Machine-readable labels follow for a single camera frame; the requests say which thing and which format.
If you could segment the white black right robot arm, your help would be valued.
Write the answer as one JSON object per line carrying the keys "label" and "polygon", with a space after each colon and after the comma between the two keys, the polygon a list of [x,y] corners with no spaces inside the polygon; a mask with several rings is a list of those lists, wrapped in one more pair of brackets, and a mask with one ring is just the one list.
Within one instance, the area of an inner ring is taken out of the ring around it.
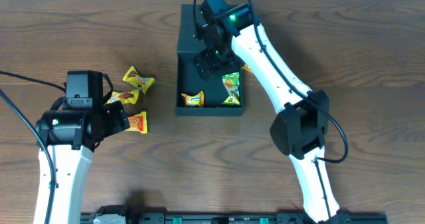
{"label": "white black right robot arm", "polygon": [[231,8],[224,1],[204,1],[205,25],[195,25],[196,38],[219,60],[239,58],[247,64],[270,98],[276,118],[270,135],[276,147],[294,165],[303,194],[303,208],[314,223],[330,221],[340,210],[325,165],[325,135],[332,123],[324,91],[313,92],[289,68],[270,42],[251,5]]}

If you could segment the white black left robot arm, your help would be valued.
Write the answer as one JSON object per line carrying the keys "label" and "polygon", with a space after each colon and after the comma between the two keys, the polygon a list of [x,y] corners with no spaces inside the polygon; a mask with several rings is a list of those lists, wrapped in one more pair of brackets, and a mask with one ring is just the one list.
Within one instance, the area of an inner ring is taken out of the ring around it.
{"label": "white black left robot arm", "polygon": [[94,150],[129,128],[121,102],[71,106],[59,98],[36,123],[49,157],[39,152],[40,181],[34,223],[79,223]]}

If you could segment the yellow Julie's peanut butter packet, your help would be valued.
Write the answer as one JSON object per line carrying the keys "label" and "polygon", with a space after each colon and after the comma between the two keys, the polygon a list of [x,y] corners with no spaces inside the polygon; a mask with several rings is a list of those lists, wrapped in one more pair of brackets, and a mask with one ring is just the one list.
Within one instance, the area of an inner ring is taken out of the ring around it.
{"label": "yellow Julie's peanut butter packet", "polygon": [[181,96],[184,100],[184,107],[202,108],[205,104],[205,93],[203,91],[200,91],[198,94],[193,96],[182,93]]}

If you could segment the yellow orange snack packet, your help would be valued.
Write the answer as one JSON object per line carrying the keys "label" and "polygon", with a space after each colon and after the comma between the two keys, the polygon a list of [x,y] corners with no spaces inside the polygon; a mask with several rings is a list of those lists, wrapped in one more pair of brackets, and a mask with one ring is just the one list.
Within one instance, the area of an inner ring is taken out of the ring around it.
{"label": "yellow orange snack packet", "polygon": [[142,111],[139,114],[127,118],[130,127],[126,131],[139,132],[141,134],[147,133],[147,112]]}

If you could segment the green yellow snack packet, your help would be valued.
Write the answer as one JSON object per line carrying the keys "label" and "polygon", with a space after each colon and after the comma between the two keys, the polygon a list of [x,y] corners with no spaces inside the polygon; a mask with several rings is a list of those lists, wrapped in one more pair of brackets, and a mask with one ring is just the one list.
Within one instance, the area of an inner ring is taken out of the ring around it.
{"label": "green yellow snack packet", "polygon": [[223,84],[228,92],[228,97],[223,101],[223,104],[240,106],[239,76],[239,72],[233,72],[222,76]]}

